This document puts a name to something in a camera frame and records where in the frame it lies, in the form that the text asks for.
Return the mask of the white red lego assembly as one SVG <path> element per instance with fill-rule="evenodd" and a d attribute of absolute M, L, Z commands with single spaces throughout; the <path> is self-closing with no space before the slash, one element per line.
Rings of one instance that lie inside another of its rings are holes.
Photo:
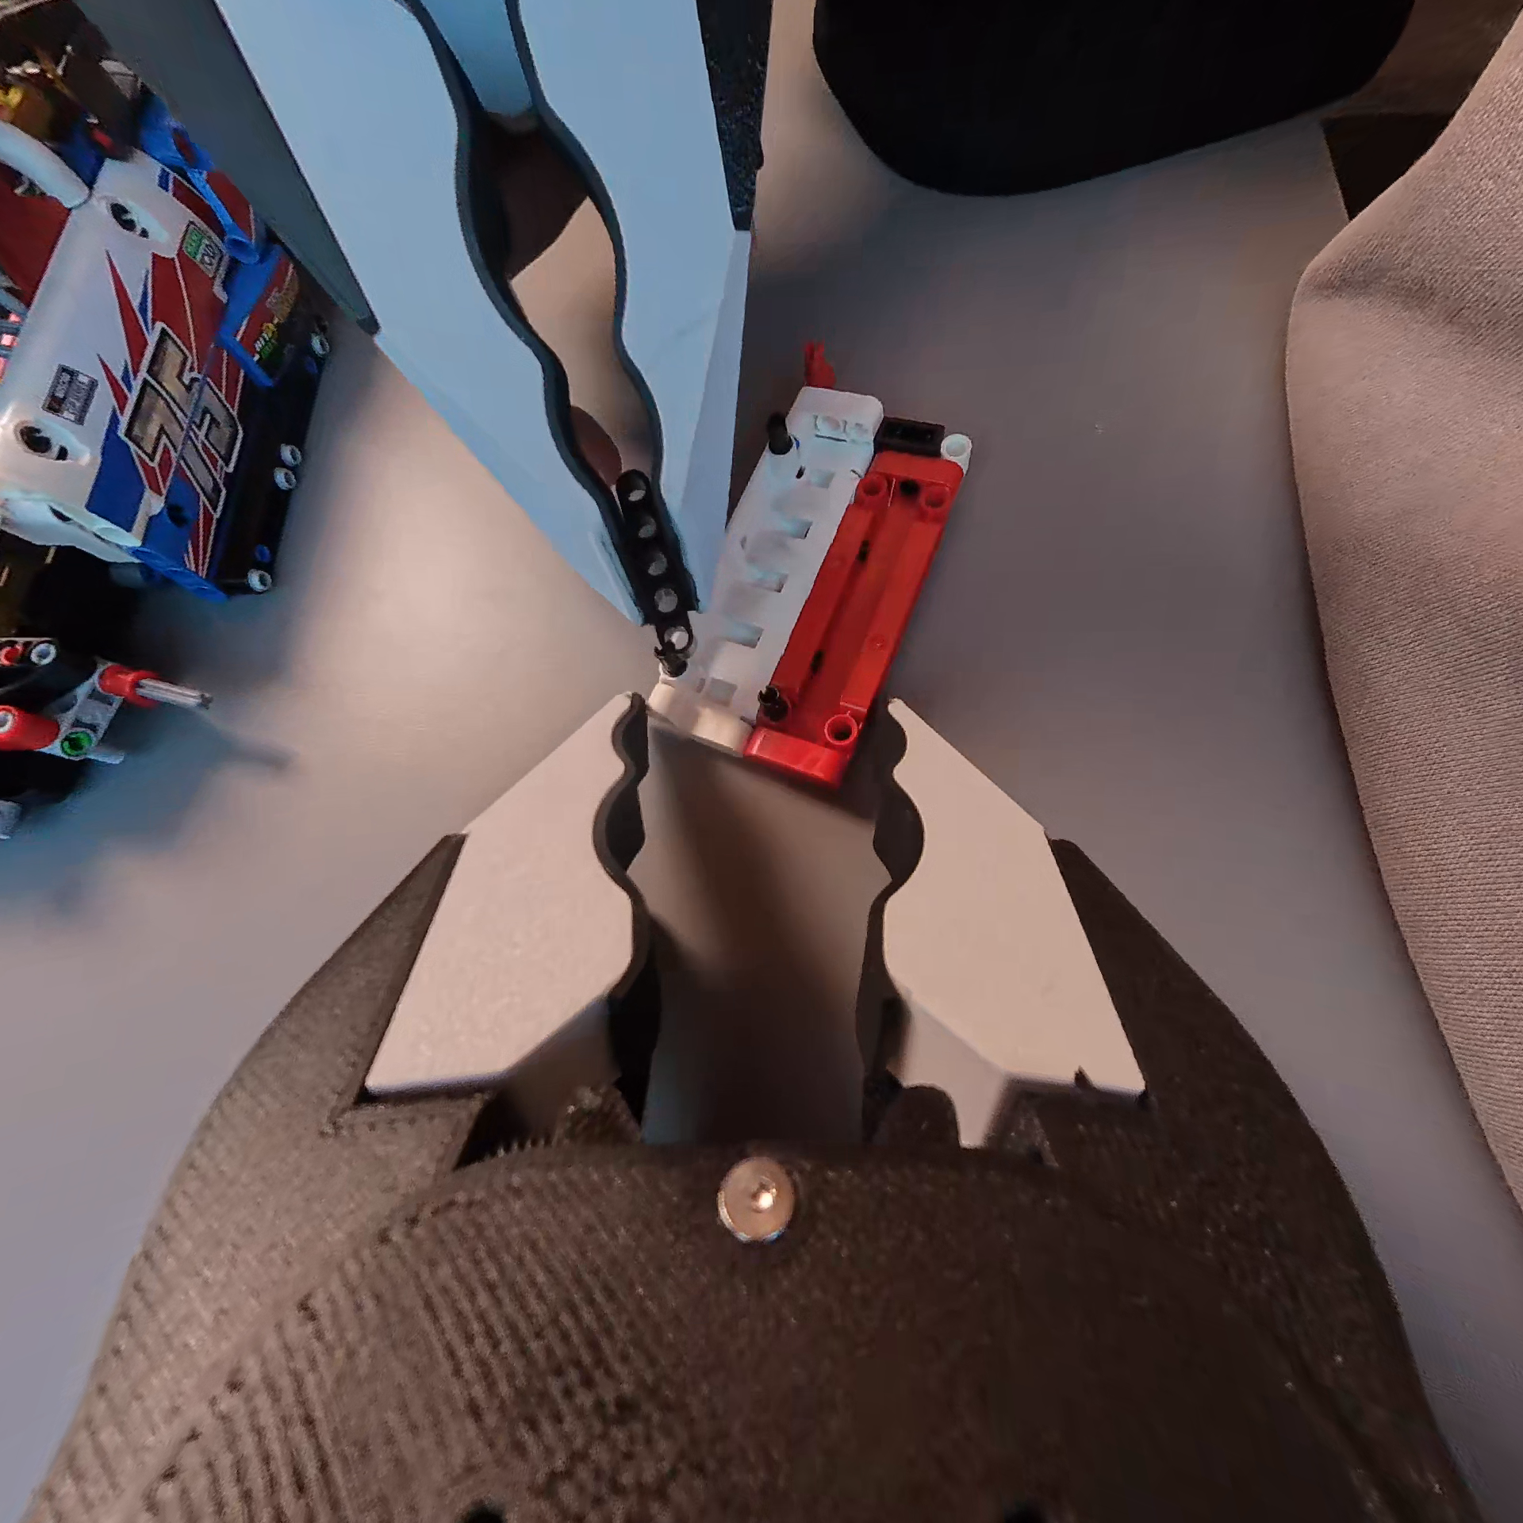
<path fill-rule="evenodd" d="M 795 784 L 836 790 L 905 641 L 967 473 L 940 424 L 803 387 L 729 522 L 713 598 L 649 712 Z"/>

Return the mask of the blue white lego race car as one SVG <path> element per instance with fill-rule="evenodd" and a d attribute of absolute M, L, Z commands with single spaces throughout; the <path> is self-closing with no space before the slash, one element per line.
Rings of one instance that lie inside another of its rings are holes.
<path fill-rule="evenodd" d="M 211 698 L 135 596 L 267 595 L 332 341 L 295 257 L 81 3 L 4 3 L 2 830 Z"/>

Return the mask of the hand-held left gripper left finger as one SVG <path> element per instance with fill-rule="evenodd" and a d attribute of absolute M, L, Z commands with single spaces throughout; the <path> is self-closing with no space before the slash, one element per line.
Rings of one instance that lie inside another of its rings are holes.
<path fill-rule="evenodd" d="M 378 1099 L 502 1095 L 551 1126 L 581 1088 L 643 1115 L 652 947 L 632 865 L 645 844 L 645 700 L 621 693 L 460 834 L 367 1072 Z"/>

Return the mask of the person's right hand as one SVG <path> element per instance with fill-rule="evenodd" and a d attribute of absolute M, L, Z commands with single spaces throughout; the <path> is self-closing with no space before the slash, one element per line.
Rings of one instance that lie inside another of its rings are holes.
<path fill-rule="evenodd" d="M 611 238 L 581 174 L 540 124 L 489 116 L 484 141 L 505 214 L 510 290 L 567 373 L 575 443 L 614 485 L 632 412 L 613 347 Z"/>

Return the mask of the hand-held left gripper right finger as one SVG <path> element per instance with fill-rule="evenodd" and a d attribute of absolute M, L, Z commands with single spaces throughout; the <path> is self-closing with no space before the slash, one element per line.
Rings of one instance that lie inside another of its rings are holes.
<path fill-rule="evenodd" d="M 1146 1076 L 1043 825 L 905 700 L 878 723 L 859 1042 L 886 1106 L 917 1095 L 965 1149 L 1021 1098 L 1135 1106 Z"/>

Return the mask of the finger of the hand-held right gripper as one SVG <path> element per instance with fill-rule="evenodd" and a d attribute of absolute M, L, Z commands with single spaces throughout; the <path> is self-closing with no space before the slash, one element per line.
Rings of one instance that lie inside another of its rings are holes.
<path fill-rule="evenodd" d="M 530 92 L 592 173 L 618 265 L 616 351 L 705 608 L 730 501 L 752 235 L 735 224 L 694 2 L 522 2 Z"/>
<path fill-rule="evenodd" d="M 583 581 L 649 622 L 613 492 L 578 452 L 562 363 L 500 271 L 486 114 L 429 11 L 221 3 L 357 281 L 380 349 Z"/>

